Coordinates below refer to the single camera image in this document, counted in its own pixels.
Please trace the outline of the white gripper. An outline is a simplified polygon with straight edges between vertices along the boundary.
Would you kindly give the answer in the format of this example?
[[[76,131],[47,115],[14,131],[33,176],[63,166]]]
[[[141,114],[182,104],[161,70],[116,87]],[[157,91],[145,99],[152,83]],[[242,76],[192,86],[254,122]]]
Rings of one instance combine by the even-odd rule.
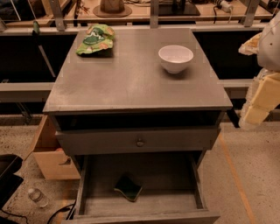
[[[244,116],[244,121],[252,125],[261,124],[269,112],[280,104],[280,73],[264,76]]]

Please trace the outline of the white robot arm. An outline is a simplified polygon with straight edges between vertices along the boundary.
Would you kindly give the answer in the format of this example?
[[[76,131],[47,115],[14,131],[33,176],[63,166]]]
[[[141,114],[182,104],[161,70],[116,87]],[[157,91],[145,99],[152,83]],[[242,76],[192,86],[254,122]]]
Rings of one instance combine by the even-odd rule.
[[[248,88],[239,121],[240,127],[252,129],[280,104],[280,12],[261,33],[242,44],[238,52],[255,54],[262,68]]]

